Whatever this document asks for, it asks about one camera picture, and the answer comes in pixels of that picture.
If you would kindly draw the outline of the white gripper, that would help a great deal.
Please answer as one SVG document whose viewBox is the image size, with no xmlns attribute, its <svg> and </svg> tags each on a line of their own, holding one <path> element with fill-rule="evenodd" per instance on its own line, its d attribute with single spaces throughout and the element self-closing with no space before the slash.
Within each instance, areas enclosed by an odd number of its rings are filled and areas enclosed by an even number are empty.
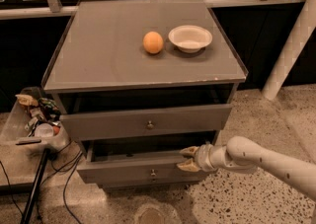
<svg viewBox="0 0 316 224">
<path fill-rule="evenodd" d="M 191 146 L 180 151 L 180 154 L 184 157 L 195 157 L 195 161 L 193 159 L 188 159 L 183 163 L 179 163 L 177 167 L 185 172 L 198 172 L 202 170 L 204 172 L 216 172 L 217 169 L 210 162 L 210 150 L 213 146 L 209 143 L 203 144 L 199 147 Z"/>
</svg>

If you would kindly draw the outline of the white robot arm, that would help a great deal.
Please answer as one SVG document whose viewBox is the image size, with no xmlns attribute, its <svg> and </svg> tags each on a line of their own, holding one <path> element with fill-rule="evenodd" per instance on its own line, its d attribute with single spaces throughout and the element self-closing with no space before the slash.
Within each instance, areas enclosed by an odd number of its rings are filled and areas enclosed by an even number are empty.
<svg viewBox="0 0 316 224">
<path fill-rule="evenodd" d="M 203 144 L 180 151 L 186 161 L 177 167 L 186 172 L 254 173 L 258 168 L 316 201 L 316 165 L 266 149 L 254 141 L 234 136 L 226 145 Z"/>
</svg>

